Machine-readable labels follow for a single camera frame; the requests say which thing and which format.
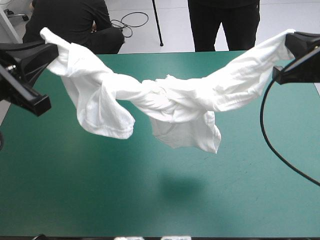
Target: cable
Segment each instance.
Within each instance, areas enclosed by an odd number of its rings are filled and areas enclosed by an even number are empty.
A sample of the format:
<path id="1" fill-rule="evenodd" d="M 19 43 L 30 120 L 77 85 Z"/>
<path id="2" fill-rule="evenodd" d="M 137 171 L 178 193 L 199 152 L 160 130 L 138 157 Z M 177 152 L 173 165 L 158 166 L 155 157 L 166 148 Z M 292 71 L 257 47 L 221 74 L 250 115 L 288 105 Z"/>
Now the cable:
<path id="1" fill-rule="evenodd" d="M 10 1 L 8 1 L 8 2 L 6 2 L 6 3 L 0 3 L 0 5 L 6 5 L 6 4 L 9 4 L 9 3 L 11 3 L 13 0 L 10 0 Z"/>
<path id="2" fill-rule="evenodd" d="M 261 103 L 261 109 L 260 109 L 260 126 L 261 126 L 261 131 L 264 137 L 264 140 L 266 142 L 266 144 L 269 146 L 269 148 L 272 150 L 272 152 L 279 158 L 281 159 L 282 162 L 284 162 L 289 168 L 291 168 L 293 171 L 295 171 L 296 173 L 300 174 L 302 177 L 308 179 L 309 181 L 313 182 L 314 184 L 318 185 L 320 187 L 320 182 L 318 182 L 317 180 L 313 179 L 312 177 L 308 176 L 307 174 L 305 174 L 304 172 L 300 171 L 299 169 L 297 169 L 295 166 L 293 166 L 291 163 L 289 163 L 284 157 L 282 157 L 276 150 L 275 148 L 272 146 L 272 144 L 270 143 L 266 131 L 265 131 L 265 125 L 264 125 L 264 108 L 265 108 L 265 103 L 266 103 L 266 98 L 267 95 L 269 93 L 270 88 L 272 87 L 272 85 L 275 83 L 275 80 L 273 79 L 270 84 L 268 85 L 267 89 L 265 90 L 264 96 L 263 96 L 263 100 Z"/>
<path id="3" fill-rule="evenodd" d="M 124 18 L 126 18 L 127 16 L 129 15 L 132 15 L 132 14 L 142 14 L 142 15 L 145 15 L 146 16 L 146 21 L 140 25 L 129 25 L 129 24 L 126 24 L 123 22 Z M 139 28 L 139 27 L 142 27 L 143 25 L 145 25 L 147 22 L 149 21 L 149 16 L 148 14 L 146 14 L 145 12 L 142 12 L 142 11 L 135 11 L 135 12 L 131 12 L 125 16 L 123 16 L 121 18 L 121 20 L 117 20 L 117 19 L 112 19 L 110 21 L 110 23 L 117 29 L 120 29 L 121 31 L 125 28 L 128 28 L 130 31 L 131 31 L 131 34 L 129 36 L 124 36 L 125 38 L 131 38 L 131 36 L 134 34 L 132 28 Z"/>

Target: person's leg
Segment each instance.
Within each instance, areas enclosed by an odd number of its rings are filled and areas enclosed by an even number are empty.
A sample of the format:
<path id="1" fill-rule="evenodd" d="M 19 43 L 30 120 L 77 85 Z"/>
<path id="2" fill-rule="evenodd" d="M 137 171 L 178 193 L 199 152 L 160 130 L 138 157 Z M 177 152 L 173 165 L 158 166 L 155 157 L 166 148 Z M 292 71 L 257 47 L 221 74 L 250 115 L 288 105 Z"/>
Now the person's leg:
<path id="1" fill-rule="evenodd" d="M 120 29 L 110 27 L 91 33 L 85 46 L 94 54 L 117 54 L 124 40 L 125 37 Z"/>
<path id="2" fill-rule="evenodd" d="M 259 3 L 225 9 L 222 25 L 230 51 L 248 50 L 255 46 L 260 21 Z"/>
<path id="3" fill-rule="evenodd" d="M 217 32 L 221 21 L 215 8 L 188 0 L 191 30 L 196 52 L 215 51 Z"/>

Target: standing person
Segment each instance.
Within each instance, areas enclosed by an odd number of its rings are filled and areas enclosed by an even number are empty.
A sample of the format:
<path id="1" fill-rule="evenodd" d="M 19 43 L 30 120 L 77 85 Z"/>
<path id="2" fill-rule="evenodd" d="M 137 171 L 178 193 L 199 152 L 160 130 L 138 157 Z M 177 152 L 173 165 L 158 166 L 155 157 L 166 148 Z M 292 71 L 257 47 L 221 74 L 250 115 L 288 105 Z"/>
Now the standing person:
<path id="1" fill-rule="evenodd" d="M 105 0 L 33 0 L 30 6 L 34 10 L 24 43 L 42 40 L 44 27 L 94 54 L 117 54 L 124 43 L 122 32 L 112 27 Z"/>
<path id="2" fill-rule="evenodd" d="M 196 52 L 215 51 L 222 23 L 230 51 L 255 46 L 260 21 L 260 0 L 188 0 Z"/>

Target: white floor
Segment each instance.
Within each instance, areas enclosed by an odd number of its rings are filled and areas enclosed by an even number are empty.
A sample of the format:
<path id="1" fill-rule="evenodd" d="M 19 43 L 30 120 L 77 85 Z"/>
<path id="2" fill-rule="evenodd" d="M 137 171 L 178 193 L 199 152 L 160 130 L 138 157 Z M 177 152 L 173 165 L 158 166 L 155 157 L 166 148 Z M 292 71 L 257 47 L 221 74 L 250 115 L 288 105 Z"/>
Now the white floor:
<path id="1" fill-rule="evenodd" d="M 134 28 L 133 35 L 126 38 L 120 54 L 133 53 L 173 53 L 194 52 L 192 32 L 190 28 L 188 0 L 155 0 L 164 46 L 160 46 L 156 19 L 151 0 L 106 0 L 111 19 L 120 20 L 132 12 L 148 14 L 146 25 Z M 260 24 L 256 35 L 256 43 L 286 30 L 295 29 L 300 32 L 320 33 L 320 0 L 261 0 Z M 130 25 L 139 25 L 146 17 L 135 14 L 124 21 Z M 25 23 L 12 23 L 20 36 L 25 31 Z M 228 47 L 222 28 L 220 28 L 215 48 L 227 51 Z M 0 123 L 8 105 L 0 103 Z"/>

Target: green table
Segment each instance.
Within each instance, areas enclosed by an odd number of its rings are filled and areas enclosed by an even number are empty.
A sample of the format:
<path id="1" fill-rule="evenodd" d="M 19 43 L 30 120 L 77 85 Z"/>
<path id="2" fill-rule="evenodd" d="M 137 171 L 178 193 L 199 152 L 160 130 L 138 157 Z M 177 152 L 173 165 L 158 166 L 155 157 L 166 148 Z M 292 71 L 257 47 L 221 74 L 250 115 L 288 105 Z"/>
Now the green table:
<path id="1" fill-rule="evenodd" d="M 241 52 L 101 55 L 138 80 L 200 78 Z M 0 236 L 319 237 L 320 188 L 283 164 L 259 125 L 262 98 L 216 113 L 218 154 L 171 149 L 146 115 L 133 135 L 94 135 L 77 122 L 59 77 L 35 89 L 52 109 L 41 117 L 12 105 L 0 130 Z M 272 87 L 265 127 L 276 149 L 320 179 L 320 99 L 313 84 Z"/>

